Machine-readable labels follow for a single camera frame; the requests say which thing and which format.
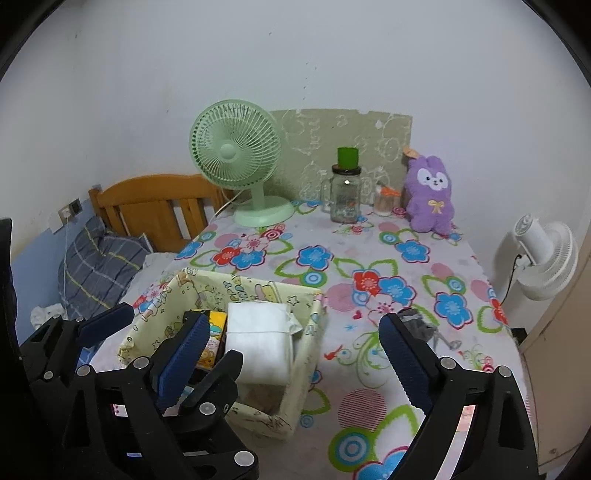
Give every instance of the light blue wall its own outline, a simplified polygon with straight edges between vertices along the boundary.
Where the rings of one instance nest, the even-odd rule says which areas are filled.
[[[93,215],[90,199],[87,199],[82,203],[82,211],[68,225],[68,245]],[[60,303],[57,269],[64,258],[65,249],[66,227],[55,234],[47,229],[12,260],[12,277],[18,300],[16,330],[19,344],[34,332],[31,310],[37,306]]]

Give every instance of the white wall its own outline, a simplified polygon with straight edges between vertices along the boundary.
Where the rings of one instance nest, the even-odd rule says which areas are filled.
[[[13,219],[12,254],[47,228],[50,212],[96,183],[88,158],[76,36],[79,8],[60,8],[35,30],[0,82],[0,216]]]
[[[457,223],[499,294],[515,254],[505,235],[519,215],[561,219],[579,239],[586,231],[591,89],[560,40],[520,1],[80,5],[70,61],[83,65],[76,87],[94,125],[86,168],[100,171],[84,189],[194,172],[187,139],[195,117],[217,100],[244,98],[269,110],[412,115],[413,147],[447,161]],[[12,87],[29,95],[29,87]],[[50,106],[35,111],[50,118]],[[24,135],[25,126],[12,128]],[[51,159],[62,161],[71,148],[63,144]],[[507,306],[512,324],[531,328],[545,305],[514,291]]]

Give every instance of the fan base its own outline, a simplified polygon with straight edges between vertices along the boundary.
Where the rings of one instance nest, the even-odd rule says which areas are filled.
[[[254,209],[250,200],[236,207],[234,221],[248,227],[270,226],[284,222],[293,214],[294,206],[289,200],[265,195],[264,208]]]

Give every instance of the wooden bed headboard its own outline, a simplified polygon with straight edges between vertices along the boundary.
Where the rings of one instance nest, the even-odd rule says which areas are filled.
[[[180,252],[189,242],[181,234],[173,201],[183,211],[191,238],[207,226],[203,199],[210,199],[215,211],[223,205],[221,190],[201,175],[136,177],[88,194],[95,213],[108,227],[121,236],[145,233],[158,252]]]

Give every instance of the cabinet door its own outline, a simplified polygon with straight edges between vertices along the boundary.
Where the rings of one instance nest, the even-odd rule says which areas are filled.
[[[524,352],[538,427],[540,471],[568,460],[591,426],[591,262],[554,319]]]

